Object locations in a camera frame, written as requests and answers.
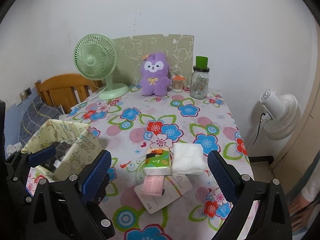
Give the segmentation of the yellow fabric storage box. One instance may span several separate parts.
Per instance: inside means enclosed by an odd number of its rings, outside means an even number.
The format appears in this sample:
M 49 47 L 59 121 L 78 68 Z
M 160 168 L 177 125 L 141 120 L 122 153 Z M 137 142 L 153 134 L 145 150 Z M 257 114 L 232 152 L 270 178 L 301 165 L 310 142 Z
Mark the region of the yellow fabric storage box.
M 71 148 L 54 172 L 40 165 L 35 167 L 36 172 L 47 179 L 65 180 L 71 174 L 79 174 L 102 150 L 98 137 L 92 132 L 88 124 L 49 119 L 29 139 L 22 153 L 35 153 L 56 141 L 69 143 Z

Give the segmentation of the pink tissue pack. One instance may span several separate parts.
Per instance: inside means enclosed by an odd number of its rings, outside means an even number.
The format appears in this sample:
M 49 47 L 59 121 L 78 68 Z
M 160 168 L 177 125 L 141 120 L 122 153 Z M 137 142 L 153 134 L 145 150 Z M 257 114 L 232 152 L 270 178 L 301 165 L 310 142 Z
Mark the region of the pink tissue pack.
M 165 176 L 146 176 L 142 193 L 150 196 L 161 196 L 164 193 Z

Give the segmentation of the green tissue pack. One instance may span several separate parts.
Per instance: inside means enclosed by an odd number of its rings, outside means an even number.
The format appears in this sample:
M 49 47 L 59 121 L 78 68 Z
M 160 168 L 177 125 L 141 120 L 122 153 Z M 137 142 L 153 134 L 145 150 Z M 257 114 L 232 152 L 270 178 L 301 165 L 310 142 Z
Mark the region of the green tissue pack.
M 150 148 L 144 163 L 147 176 L 169 176 L 171 169 L 171 153 L 169 148 Z

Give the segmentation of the white paper package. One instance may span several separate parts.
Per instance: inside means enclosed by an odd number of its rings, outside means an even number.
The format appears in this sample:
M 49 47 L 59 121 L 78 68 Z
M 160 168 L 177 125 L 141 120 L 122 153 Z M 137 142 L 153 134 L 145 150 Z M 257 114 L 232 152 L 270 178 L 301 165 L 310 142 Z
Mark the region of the white paper package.
M 173 174 L 165 177 L 164 193 L 161 196 L 144 194 L 142 184 L 137 185 L 134 191 L 148 213 L 153 214 L 176 201 L 192 188 L 192 183 L 186 175 Z

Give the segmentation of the white towel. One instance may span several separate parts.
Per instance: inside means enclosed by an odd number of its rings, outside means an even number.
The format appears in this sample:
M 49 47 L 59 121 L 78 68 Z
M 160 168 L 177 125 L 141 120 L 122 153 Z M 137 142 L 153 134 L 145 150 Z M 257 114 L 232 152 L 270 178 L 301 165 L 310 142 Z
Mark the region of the white towel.
M 175 143 L 172 172 L 199 175 L 207 167 L 204 162 L 203 147 L 200 144 Z

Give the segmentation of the crumpled white cloth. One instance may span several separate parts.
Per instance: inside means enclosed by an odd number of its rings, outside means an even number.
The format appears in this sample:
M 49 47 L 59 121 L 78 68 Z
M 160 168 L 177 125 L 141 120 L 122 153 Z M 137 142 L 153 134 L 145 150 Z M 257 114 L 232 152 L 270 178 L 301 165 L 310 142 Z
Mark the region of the crumpled white cloth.
M 13 153 L 20 151 L 22 149 L 22 144 L 20 142 L 11 145 L 9 144 L 6 149 L 7 156 L 11 156 Z

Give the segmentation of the grey sock bundle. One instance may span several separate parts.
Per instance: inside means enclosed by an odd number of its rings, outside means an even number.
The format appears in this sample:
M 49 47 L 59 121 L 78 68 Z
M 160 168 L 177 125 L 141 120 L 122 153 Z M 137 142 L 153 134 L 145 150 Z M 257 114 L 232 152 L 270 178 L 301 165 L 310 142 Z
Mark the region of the grey sock bundle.
M 71 148 L 72 144 L 69 144 L 65 141 L 56 141 L 53 142 L 51 146 L 56 150 L 55 158 L 61 161 Z

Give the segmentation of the blue plaid pillow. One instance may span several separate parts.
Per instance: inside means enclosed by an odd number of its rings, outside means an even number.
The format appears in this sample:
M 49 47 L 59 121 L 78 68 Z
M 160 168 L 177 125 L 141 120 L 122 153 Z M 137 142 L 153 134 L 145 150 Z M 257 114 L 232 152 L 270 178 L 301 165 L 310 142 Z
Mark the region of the blue plaid pillow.
M 22 117 L 18 141 L 25 146 L 47 120 L 58 119 L 63 113 L 61 107 L 48 106 L 37 96 Z

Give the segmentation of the wooden bed headboard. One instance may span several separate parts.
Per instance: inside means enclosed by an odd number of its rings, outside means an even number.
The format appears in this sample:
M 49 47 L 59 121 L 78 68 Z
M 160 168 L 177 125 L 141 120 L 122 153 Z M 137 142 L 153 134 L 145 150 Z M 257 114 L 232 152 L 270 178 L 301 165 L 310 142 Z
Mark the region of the wooden bed headboard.
M 80 74 L 61 74 L 35 83 L 42 101 L 48 106 L 61 106 L 65 113 L 84 102 L 89 97 L 89 90 L 94 93 L 102 86 L 100 80 L 89 80 Z

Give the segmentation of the floral tablecloth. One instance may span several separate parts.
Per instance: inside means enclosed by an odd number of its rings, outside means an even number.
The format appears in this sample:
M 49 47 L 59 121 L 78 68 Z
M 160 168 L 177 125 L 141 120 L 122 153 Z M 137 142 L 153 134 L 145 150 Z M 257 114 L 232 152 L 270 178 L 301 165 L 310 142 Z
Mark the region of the floral tablecloth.
M 166 96 L 142 96 L 132 86 L 124 96 L 101 100 L 93 95 L 72 108 L 63 121 L 88 124 L 102 149 L 110 151 L 110 182 L 100 204 L 112 220 L 115 239 L 211 239 L 232 205 L 224 198 L 210 170 L 187 176 L 193 188 L 163 209 L 149 214 L 134 188 L 144 181 L 150 148 L 196 143 L 203 155 L 218 151 L 240 173 L 252 169 L 244 142 L 218 91 L 204 100 L 189 90 Z

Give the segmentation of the green desk fan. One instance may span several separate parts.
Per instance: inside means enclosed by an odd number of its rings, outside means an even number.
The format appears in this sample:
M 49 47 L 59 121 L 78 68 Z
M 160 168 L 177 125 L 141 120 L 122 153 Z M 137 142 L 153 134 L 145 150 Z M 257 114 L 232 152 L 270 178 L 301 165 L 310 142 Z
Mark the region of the green desk fan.
M 113 72 L 117 66 L 117 50 L 113 40 L 100 34 L 89 34 L 75 46 L 73 62 L 78 72 L 92 81 L 104 80 L 98 98 L 111 100 L 129 92 L 128 85 L 113 82 Z

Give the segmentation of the purple plush toy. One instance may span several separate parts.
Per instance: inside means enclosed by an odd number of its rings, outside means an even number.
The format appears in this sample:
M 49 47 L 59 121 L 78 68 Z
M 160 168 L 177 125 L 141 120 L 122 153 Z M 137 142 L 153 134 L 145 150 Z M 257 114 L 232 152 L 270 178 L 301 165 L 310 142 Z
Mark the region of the purple plush toy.
M 166 96 L 171 85 L 167 56 L 162 53 L 150 54 L 140 64 L 142 96 Z

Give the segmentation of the glass jar green lid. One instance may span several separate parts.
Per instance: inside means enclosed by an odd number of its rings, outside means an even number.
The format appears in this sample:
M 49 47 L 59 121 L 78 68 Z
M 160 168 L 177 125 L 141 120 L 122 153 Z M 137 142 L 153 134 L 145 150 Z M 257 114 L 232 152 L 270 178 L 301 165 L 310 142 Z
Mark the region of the glass jar green lid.
M 189 82 L 190 96 L 192 98 L 204 100 L 207 97 L 210 79 L 209 72 L 208 58 L 197 56 Z

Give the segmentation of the toothpick holder orange lid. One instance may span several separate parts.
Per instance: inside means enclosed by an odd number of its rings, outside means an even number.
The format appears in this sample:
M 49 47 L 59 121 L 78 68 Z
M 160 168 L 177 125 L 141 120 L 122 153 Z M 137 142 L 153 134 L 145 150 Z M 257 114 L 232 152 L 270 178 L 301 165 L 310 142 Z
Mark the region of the toothpick holder orange lid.
M 186 78 L 182 75 L 174 74 L 172 76 L 172 90 L 174 92 L 181 92 L 183 90 Z

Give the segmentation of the wall socket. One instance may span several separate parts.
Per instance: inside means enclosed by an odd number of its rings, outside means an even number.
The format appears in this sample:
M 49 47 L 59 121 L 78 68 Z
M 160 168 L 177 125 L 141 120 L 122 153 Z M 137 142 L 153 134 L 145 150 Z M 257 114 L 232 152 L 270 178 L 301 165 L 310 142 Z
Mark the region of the wall socket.
M 30 88 L 30 87 L 27 88 L 27 89 L 24 91 L 24 93 L 25 93 L 25 96 L 26 96 L 26 97 L 28 97 L 29 95 L 31 95 L 31 94 L 32 94 L 31 88 Z

